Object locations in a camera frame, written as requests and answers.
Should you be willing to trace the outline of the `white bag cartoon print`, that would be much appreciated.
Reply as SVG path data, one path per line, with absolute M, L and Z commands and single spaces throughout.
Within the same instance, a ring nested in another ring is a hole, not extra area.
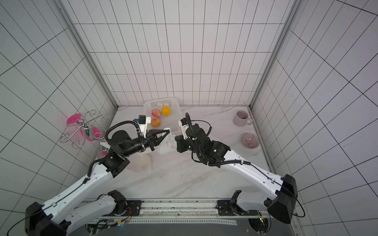
M 166 130 L 169 130 L 168 135 L 157 147 L 157 153 L 160 155 L 165 155 L 177 151 L 177 142 L 175 140 L 176 135 L 171 132 L 170 128 L 164 128 L 164 131 Z

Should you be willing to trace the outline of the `black mounting plate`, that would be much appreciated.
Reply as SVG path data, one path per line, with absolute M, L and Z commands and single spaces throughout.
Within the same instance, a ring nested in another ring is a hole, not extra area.
M 236 204 L 231 204 L 230 200 L 218 200 L 216 204 L 219 216 L 258 216 L 257 210 L 242 210 Z
M 123 217 L 139 216 L 141 210 L 142 201 L 140 200 L 126 200 L 125 202 L 117 203 L 114 210 L 104 216 Z

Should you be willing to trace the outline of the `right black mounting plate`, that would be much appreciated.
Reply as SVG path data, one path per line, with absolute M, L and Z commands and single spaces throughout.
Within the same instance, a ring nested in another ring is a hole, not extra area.
M 230 200 L 218 200 L 216 204 L 219 216 L 258 216 L 257 210 L 242 210 L 236 204 L 231 204 Z

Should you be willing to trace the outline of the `pink ceramic mug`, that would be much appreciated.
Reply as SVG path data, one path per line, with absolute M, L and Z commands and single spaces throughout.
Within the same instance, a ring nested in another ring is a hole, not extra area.
M 237 111 L 236 115 L 234 116 L 233 123 L 238 127 L 243 127 L 246 125 L 252 125 L 253 121 L 247 112 L 240 110 Z

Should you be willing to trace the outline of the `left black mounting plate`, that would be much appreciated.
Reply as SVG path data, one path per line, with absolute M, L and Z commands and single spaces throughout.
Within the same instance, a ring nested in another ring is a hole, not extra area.
M 141 210 L 142 201 L 140 200 L 126 200 L 125 202 L 117 203 L 114 210 L 104 216 L 123 217 L 139 216 Z

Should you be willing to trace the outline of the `pink wine glass lower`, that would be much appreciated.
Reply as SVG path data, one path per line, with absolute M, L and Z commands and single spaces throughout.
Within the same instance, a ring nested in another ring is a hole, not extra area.
M 98 128 L 92 126 L 81 127 L 80 133 L 90 142 L 101 140 L 103 138 L 102 132 Z

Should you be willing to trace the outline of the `white perforated plastic basket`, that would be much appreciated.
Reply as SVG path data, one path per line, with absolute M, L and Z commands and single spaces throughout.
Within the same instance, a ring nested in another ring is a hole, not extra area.
M 182 113 L 178 99 L 175 97 L 159 98 L 144 103 L 144 112 L 152 120 L 159 119 L 159 126 L 148 125 L 148 129 L 169 128 L 171 134 L 180 135 Z

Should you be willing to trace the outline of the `yellow peach back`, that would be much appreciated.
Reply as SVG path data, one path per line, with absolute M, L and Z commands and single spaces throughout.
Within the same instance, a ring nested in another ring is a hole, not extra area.
M 163 107 L 162 110 L 161 110 L 161 113 L 164 115 L 164 116 L 168 116 L 171 114 L 171 110 L 169 107 Z

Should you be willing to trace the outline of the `pink wine glass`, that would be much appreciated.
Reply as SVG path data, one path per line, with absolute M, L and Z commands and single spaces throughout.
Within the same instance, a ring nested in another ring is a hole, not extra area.
M 102 132 L 98 128 L 92 126 L 81 127 L 80 133 L 90 142 L 101 140 L 103 138 Z
M 75 124 L 79 119 L 81 119 L 81 114 L 74 114 L 67 119 L 67 125 Z

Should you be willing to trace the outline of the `pink wine glass upper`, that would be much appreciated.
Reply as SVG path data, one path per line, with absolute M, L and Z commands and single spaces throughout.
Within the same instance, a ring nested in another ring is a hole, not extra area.
M 81 114 L 74 114 L 67 119 L 67 125 L 75 124 L 79 119 L 81 119 Z

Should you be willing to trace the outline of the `yellow pink peach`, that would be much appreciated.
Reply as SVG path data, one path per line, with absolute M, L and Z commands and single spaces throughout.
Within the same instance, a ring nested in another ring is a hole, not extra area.
M 152 117 L 151 118 L 151 125 L 153 127 L 158 127 L 160 126 L 160 119 L 158 117 Z

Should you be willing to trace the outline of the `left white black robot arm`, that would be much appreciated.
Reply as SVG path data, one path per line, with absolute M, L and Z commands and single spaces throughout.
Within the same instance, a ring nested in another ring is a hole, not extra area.
M 34 202 L 27 207 L 25 233 L 28 236 L 66 236 L 100 216 L 122 216 L 128 212 L 127 200 L 117 190 L 85 206 L 78 205 L 123 172 L 130 163 L 129 156 L 143 150 L 154 151 L 169 133 L 168 128 L 151 129 L 141 138 L 131 139 L 124 130 L 115 132 L 109 141 L 101 142 L 107 155 L 94 161 L 84 177 L 43 204 Z

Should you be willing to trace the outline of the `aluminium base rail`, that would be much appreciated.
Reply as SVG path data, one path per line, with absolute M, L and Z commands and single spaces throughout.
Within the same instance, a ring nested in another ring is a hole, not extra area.
M 228 224 L 234 225 L 236 218 L 247 218 L 251 228 L 259 235 L 265 235 L 272 225 L 272 217 L 266 211 L 258 211 L 258 216 L 219 216 L 216 204 L 218 200 L 230 199 L 144 199 L 139 216 L 112 217 L 100 216 L 85 224 L 91 235 L 97 235 L 100 230 L 113 228 L 124 224 Z M 303 235 L 299 221 L 294 215 L 291 223 L 297 236 Z

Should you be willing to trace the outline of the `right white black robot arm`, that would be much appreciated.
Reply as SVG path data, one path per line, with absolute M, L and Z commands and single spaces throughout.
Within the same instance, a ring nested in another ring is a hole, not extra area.
M 254 165 L 224 143 L 210 140 L 197 124 L 180 124 L 180 128 L 182 135 L 175 138 L 178 152 L 190 150 L 201 164 L 232 171 L 259 190 L 237 190 L 230 201 L 237 209 L 266 211 L 282 223 L 291 223 L 298 197 L 294 177 L 281 177 Z

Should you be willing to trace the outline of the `white bag red lettering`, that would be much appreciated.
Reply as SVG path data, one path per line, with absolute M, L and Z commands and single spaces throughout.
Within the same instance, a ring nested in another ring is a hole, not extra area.
M 152 160 L 147 154 L 135 153 L 128 157 L 128 160 L 130 161 L 126 167 L 128 170 L 137 173 L 150 173 L 152 171 Z

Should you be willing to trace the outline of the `pink peach back left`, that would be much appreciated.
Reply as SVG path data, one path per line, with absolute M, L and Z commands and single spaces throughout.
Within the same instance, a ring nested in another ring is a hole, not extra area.
M 161 111 L 159 109 L 153 109 L 151 114 L 153 117 L 159 118 L 161 116 Z

